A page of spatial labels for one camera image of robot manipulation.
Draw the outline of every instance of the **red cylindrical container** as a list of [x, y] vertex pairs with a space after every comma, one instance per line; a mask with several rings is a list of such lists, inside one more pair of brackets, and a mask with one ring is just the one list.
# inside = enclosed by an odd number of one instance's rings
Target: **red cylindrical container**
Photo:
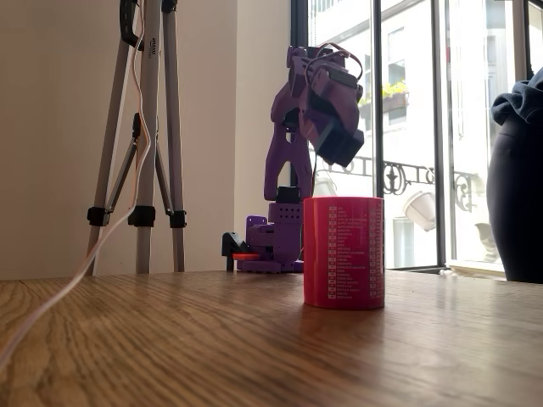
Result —
[[381, 198], [304, 201], [304, 300], [331, 309], [384, 306]]

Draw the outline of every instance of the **orange part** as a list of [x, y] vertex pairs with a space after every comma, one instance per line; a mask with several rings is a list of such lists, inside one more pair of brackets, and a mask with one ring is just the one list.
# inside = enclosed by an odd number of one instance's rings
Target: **orange part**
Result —
[[260, 255], [256, 253], [234, 253], [232, 258], [234, 260], [258, 260]]

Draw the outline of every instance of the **window box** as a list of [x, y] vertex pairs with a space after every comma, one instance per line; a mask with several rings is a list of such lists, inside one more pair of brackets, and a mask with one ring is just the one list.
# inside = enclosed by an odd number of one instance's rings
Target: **window box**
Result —
[[[409, 92], [398, 92], [383, 98], [383, 113], [401, 109], [409, 104]], [[360, 117], [369, 120], [372, 117], [372, 103], [368, 101], [360, 106]]]

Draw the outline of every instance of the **glass door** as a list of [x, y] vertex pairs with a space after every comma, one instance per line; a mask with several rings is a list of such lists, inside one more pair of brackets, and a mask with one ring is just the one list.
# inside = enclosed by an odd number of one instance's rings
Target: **glass door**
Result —
[[[437, 264], [435, 228], [406, 216], [419, 195], [434, 198], [434, 102], [430, 0], [381, 2], [385, 266]], [[342, 168], [317, 159], [316, 196], [372, 196], [372, 0], [308, 0], [309, 45], [336, 42], [364, 65], [359, 128], [365, 143]], [[358, 72], [358, 65], [347, 61]]]
[[490, 107], [515, 83], [512, 2], [446, 0], [451, 162], [451, 263], [500, 264], [490, 230], [486, 179], [499, 126]]

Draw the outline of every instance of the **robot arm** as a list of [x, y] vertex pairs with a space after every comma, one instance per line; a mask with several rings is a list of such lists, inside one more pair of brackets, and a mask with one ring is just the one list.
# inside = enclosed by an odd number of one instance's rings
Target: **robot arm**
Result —
[[[345, 68], [345, 58], [351, 55], [336, 48], [340, 51], [324, 47], [288, 50], [288, 83], [271, 108], [274, 130], [264, 182], [264, 198], [271, 201], [268, 216], [248, 216], [245, 241], [236, 233], [225, 233], [222, 255], [227, 257], [227, 270], [233, 270], [236, 260], [239, 270], [302, 271], [302, 202], [312, 194], [314, 176], [308, 141], [327, 163], [343, 166], [364, 143], [358, 130], [360, 76], [354, 77]], [[297, 186], [277, 187], [277, 178], [287, 162], [296, 171]]]
[[[274, 134], [266, 158], [267, 201], [276, 200], [277, 177], [287, 162], [297, 175], [299, 199], [311, 195], [307, 141], [327, 163], [342, 166], [349, 165], [362, 147], [358, 102], [363, 89], [358, 85], [360, 76], [354, 77], [344, 67], [349, 55], [343, 49], [333, 53], [323, 47], [288, 49], [288, 82], [271, 107]], [[287, 133], [292, 135], [290, 142]]]

